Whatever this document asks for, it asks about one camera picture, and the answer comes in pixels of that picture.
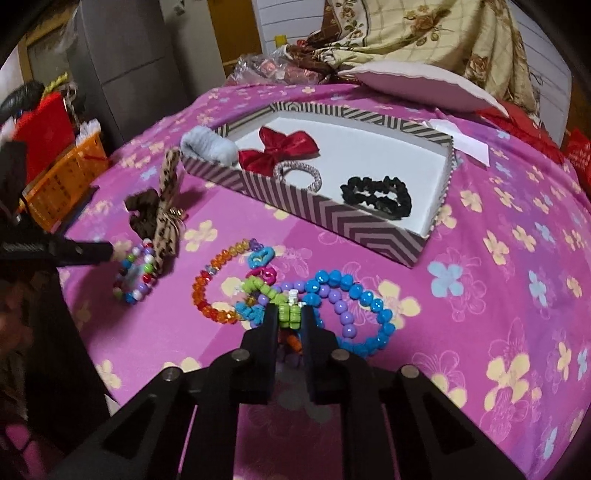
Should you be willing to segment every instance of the screw head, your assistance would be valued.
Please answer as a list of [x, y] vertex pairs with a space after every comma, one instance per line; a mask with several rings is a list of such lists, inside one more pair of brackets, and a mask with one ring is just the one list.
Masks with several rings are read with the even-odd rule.
[[418, 368], [415, 367], [414, 365], [404, 365], [400, 369], [400, 373], [402, 373], [402, 375], [405, 376], [406, 378], [417, 378], [419, 371], [418, 371]]
[[344, 348], [337, 348], [330, 353], [330, 356], [337, 360], [337, 362], [344, 362], [350, 357], [350, 354]]
[[237, 348], [230, 355], [236, 362], [245, 362], [250, 358], [251, 353], [244, 348]]
[[162, 378], [167, 382], [174, 382], [181, 376], [182, 370], [179, 367], [168, 367], [162, 370]]

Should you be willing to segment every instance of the bead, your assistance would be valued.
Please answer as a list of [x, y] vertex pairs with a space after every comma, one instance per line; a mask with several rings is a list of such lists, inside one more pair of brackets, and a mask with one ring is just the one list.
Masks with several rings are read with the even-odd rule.
[[354, 280], [352, 275], [343, 275], [340, 279], [340, 289], [344, 291], [349, 291], [349, 289], [353, 286]]
[[347, 306], [347, 302], [345, 302], [344, 300], [339, 300], [337, 303], [335, 303], [335, 313], [340, 315], [343, 312], [346, 312], [348, 309]]
[[386, 348], [386, 345], [388, 344], [388, 341], [390, 340], [388, 335], [386, 335], [385, 333], [379, 332], [378, 336], [376, 338], [378, 340], [378, 348], [380, 350], [383, 350], [384, 348]]
[[373, 299], [369, 308], [374, 313], [379, 313], [384, 309], [384, 301], [382, 299]]
[[392, 320], [392, 317], [394, 315], [392, 314], [392, 310], [390, 309], [383, 309], [381, 312], [378, 313], [378, 323], [380, 324], [384, 324], [384, 323], [388, 323], [390, 320]]
[[365, 290], [361, 296], [359, 297], [359, 304], [362, 307], [369, 307], [369, 304], [372, 303], [372, 300], [374, 299], [374, 292], [370, 291], [370, 290]]
[[343, 336], [345, 338], [355, 338], [357, 335], [357, 328], [352, 323], [343, 327]]
[[316, 275], [314, 275], [314, 278], [316, 279], [316, 281], [318, 283], [320, 283], [321, 285], [324, 285], [325, 283], [329, 282], [329, 273], [326, 270], [320, 270], [320, 271], [316, 272]]
[[343, 296], [339, 290], [331, 290], [329, 293], [329, 302], [337, 303]]
[[303, 280], [296, 280], [294, 282], [294, 288], [299, 292], [299, 293], [304, 293], [304, 290], [306, 289], [306, 284]]
[[351, 312], [343, 312], [339, 316], [341, 325], [349, 325], [355, 321], [355, 317]]
[[341, 274], [338, 270], [333, 270], [329, 274], [329, 287], [336, 288], [340, 286]]
[[320, 295], [320, 298], [325, 299], [326, 297], [329, 296], [330, 293], [330, 287], [328, 285], [321, 285], [320, 286], [320, 290], [318, 291], [318, 295]]
[[396, 331], [396, 327], [393, 323], [384, 323], [380, 329], [380, 332], [384, 332], [386, 335], [390, 336]]
[[352, 300], [359, 300], [359, 297], [363, 293], [363, 287], [356, 283], [349, 289], [349, 297]]
[[316, 293], [320, 290], [320, 283], [318, 283], [316, 280], [308, 280], [304, 288], [308, 293]]

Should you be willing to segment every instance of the yellow flower print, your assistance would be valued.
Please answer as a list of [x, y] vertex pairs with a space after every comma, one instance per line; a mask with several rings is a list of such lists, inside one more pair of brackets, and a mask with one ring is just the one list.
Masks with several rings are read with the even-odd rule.
[[196, 252], [202, 242], [213, 242], [217, 238], [217, 229], [212, 228], [211, 220], [199, 224], [199, 230], [187, 230], [184, 239], [189, 240], [185, 246], [187, 252]]
[[583, 295], [583, 289], [579, 285], [579, 281], [574, 277], [568, 277], [566, 279], [566, 286], [573, 292], [573, 295], [578, 299]]
[[113, 255], [111, 260], [122, 262], [127, 257], [127, 252], [131, 248], [131, 240], [117, 240], [113, 245]]
[[534, 171], [534, 173], [535, 173], [535, 174], [536, 174], [538, 177], [540, 177], [540, 179], [544, 180], [544, 175], [543, 175], [543, 173], [542, 173], [542, 172], [541, 172], [541, 171], [538, 169], [538, 167], [536, 167], [536, 166], [533, 166], [533, 167], [531, 167], [531, 169]]
[[509, 253], [509, 247], [504, 243], [496, 239], [494, 233], [490, 230], [486, 231], [487, 238], [483, 238], [482, 241], [486, 245], [488, 251], [492, 254], [492, 259], [497, 265], [505, 265], [507, 263], [505, 255]]
[[531, 181], [534, 181], [536, 183], [540, 183], [540, 181], [538, 180], [538, 177], [535, 176], [535, 173], [532, 172], [527, 172], [527, 176], [530, 178]]
[[540, 387], [535, 387], [531, 391], [531, 399], [533, 401], [540, 401], [542, 398], [542, 389]]
[[569, 435], [569, 442], [573, 441], [574, 436], [576, 435], [581, 423], [583, 423], [583, 417], [585, 416], [584, 410], [580, 410], [573, 422], [570, 424], [570, 435]]
[[558, 352], [560, 358], [558, 359], [556, 370], [562, 372], [562, 378], [564, 378], [564, 381], [566, 382], [569, 379], [569, 365], [573, 356], [573, 351], [570, 348], [566, 348], [564, 342], [560, 342], [558, 344]]
[[542, 210], [542, 212], [544, 212], [546, 215], [548, 215], [550, 208], [544, 202], [542, 202], [538, 197], [536, 197], [534, 199], [534, 205], [536, 207], [538, 207], [540, 210]]
[[496, 394], [501, 388], [509, 387], [512, 390], [511, 403], [515, 404], [523, 398], [530, 389], [527, 380], [522, 380], [528, 371], [530, 371], [530, 356], [527, 353], [518, 353], [509, 365], [509, 370], [505, 372], [505, 362], [498, 356], [491, 360], [486, 370], [486, 377], [498, 383], [496, 387], [490, 390], [484, 398], [485, 411], [491, 411], [495, 407]]
[[95, 368], [107, 387], [115, 390], [121, 388], [121, 379], [113, 373], [111, 360], [104, 360], [100, 365], [95, 365]]
[[528, 235], [523, 227], [517, 225], [513, 230], [513, 236], [525, 245], [528, 252], [535, 251], [535, 238]]
[[447, 381], [447, 377], [443, 374], [433, 375], [431, 381], [456, 404], [456, 407], [462, 408], [466, 405], [468, 396], [465, 388], [456, 387], [449, 390], [449, 382]]
[[165, 362], [162, 366], [163, 369], [168, 367], [180, 367], [180, 369], [183, 372], [187, 373], [192, 372], [193, 370], [199, 370], [202, 367], [202, 365], [200, 362], [197, 362], [197, 360], [195, 360], [192, 356], [188, 356], [181, 362], [180, 365], [177, 365], [172, 362]]
[[562, 230], [562, 233], [564, 235], [564, 241], [567, 242], [567, 244], [569, 245], [570, 249], [574, 252], [576, 250], [576, 248], [574, 247], [573, 237], [570, 236], [569, 233], [566, 230]]
[[480, 199], [480, 195], [471, 192], [470, 190], [464, 190], [463, 192], [460, 192], [460, 197], [462, 197], [464, 207], [469, 208], [473, 212], [482, 213], [482, 200]]
[[399, 330], [404, 328], [404, 324], [406, 323], [405, 317], [416, 317], [421, 313], [421, 306], [417, 299], [406, 297], [399, 300], [400, 286], [389, 280], [384, 280], [379, 284], [378, 292], [384, 301], [384, 308], [392, 310], [394, 314], [390, 322]]
[[550, 191], [558, 200], [562, 200], [564, 197], [566, 197], [566, 194], [561, 188], [555, 189], [553, 186], [550, 186]]
[[499, 196], [499, 200], [503, 205], [509, 208], [514, 208], [518, 212], [523, 212], [521, 207], [518, 207], [515, 203], [513, 203], [515, 197], [513, 197], [512, 194], [509, 192], [503, 192], [499, 187], [495, 187], [495, 193]]
[[74, 325], [76, 325], [78, 331], [81, 331], [82, 327], [92, 318], [92, 313], [88, 308], [88, 304], [88, 300], [85, 300], [80, 308], [74, 312]]
[[279, 210], [279, 208], [273, 207], [273, 205], [266, 205], [265, 204], [265, 208], [267, 210], [274, 210], [273, 217], [275, 217], [277, 220], [285, 220], [290, 215], [289, 213], [287, 213], [284, 210]]
[[505, 160], [509, 160], [509, 157], [507, 157], [507, 155], [505, 155], [505, 153], [502, 150], [497, 150], [496, 148], [491, 148], [491, 150], [497, 157], [501, 157], [501, 158], [504, 158]]
[[447, 203], [439, 209], [437, 219], [435, 220], [436, 225], [445, 225], [449, 229], [454, 229], [457, 225], [457, 220], [452, 217], [452, 207]]

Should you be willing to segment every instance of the pink bedsheet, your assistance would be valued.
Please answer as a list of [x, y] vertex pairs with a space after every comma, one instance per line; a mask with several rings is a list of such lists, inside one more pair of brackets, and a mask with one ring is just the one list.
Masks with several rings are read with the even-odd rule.
[[[239, 345], [246, 326], [204, 318], [191, 304], [191, 284], [218, 252], [254, 236], [275, 246], [272, 264], [280, 280], [337, 268], [378, 292], [396, 312], [398, 330], [370, 363], [389, 369], [416, 364], [529, 478], [543, 478], [591, 401], [591, 219], [568, 164], [557, 166], [494, 128], [407, 108], [363, 87], [228, 87], [211, 90], [116, 152], [118, 164], [98, 179], [100, 190], [69, 235], [107, 239], [121, 259], [139, 240], [123, 200], [157, 185], [164, 150], [195, 125], [219, 125], [278, 100], [349, 105], [418, 121], [448, 118], [490, 145], [491, 166], [458, 155], [461, 165], [439, 225], [412, 270], [187, 176], [181, 206], [189, 218], [180, 255], [174, 272], [145, 301], [127, 307], [112, 297], [117, 263], [60, 272], [80, 334], [109, 389], [124, 403], [164, 365], [203, 367]], [[225, 266], [208, 288], [209, 300], [229, 302], [246, 271], [243, 259]], [[375, 315], [356, 303], [350, 308], [359, 337], [375, 334]], [[323, 316], [339, 333], [330, 309]], [[273, 405], [241, 409], [235, 478], [341, 478], [338, 410], [310, 404], [301, 375], [283, 368]]]

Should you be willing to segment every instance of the bracelet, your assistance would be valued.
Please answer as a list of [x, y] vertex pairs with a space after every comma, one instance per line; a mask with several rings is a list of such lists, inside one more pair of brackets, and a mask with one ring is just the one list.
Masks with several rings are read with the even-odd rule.
[[113, 283], [113, 295], [130, 305], [143, 300], [150, 292], [156, 275], [154, 274], [154, 244], [149, 238], [133, 247], [121, 262], [121, 269]]
[[[238, 320], [243, 319], [243, 316], [239, 311], [218, 310], [212, 307], [206, 300], [205, 289], [213, 276], [216, 275], [228, 261], [246, 251], [252, 251], [248, 258], [249, 265], [251, 264], [251, 260], [254, 259], [258, 263], [257, 267], [266, 267], [267, 263], [275, 257], [275, 251], [272, 248], [263, 246], [257, 242], [255, 238], [252, 238], [250, 241], [244, 239], [242, 242], [232, 245], [227, 250], [222, 250], [211, 260], [209, 265], [205, 265], [205, 268], [199, 272], [199, 276], [195, 277], [192, 295], [193, 304], [205, 317], [212, 319], [214, 322], [236, 323]], [[259, 277], [251, 276], [249, 279], [252, 279], [251, 281], [256, 281], [256, 283], [260, 281], [264, 284], [263, 280]]]
[[[340, 186], [340, 189], [343, 192], [345, 203], [359, 205], [365, 202], [368, 206], [373, 205], [376, 210], [384, 212], [394, 220], [410, 216], [413, 208], [406, 184], [398, 177], [390, 179], [385, 176], [382, 181], [372, 180], [369, 177], [364, 177], [363, 180], [359, 177], [351, 177], [345, 185]], [[369, 194], [365, 195], [360, 192], [369, 192]], [[375, 192], [383, 193], [385, 196], [378, 197]], [[395, 193], [396, 199], [389, 198], [387, 196], [389, 193]]]
[[285, 160], [285, 161], [279, 162], [277, 165], [275, 165], [275, 168], [273, 168], [273, 176], [277, 180], [285, 181], [284, 175], [283, 175], [284, 168], [286, 170], [306, 171], [310, 175], [312, 175], [314, 177], [314, 182], [312, 182], [312, 184], [309, 185], [309, 187], [307, 187], [306, 190], [308, 190], [312, 193], [316, 193], [320, 190], [320, 187], [322, 187], [322, 177], [320, 177], [320, 172], [318, 171], [317, 168], [314, 168], [312, 165], [309, 165], [309, 164], [301, 162], [301, 161], [293, 161], [293, 160]]

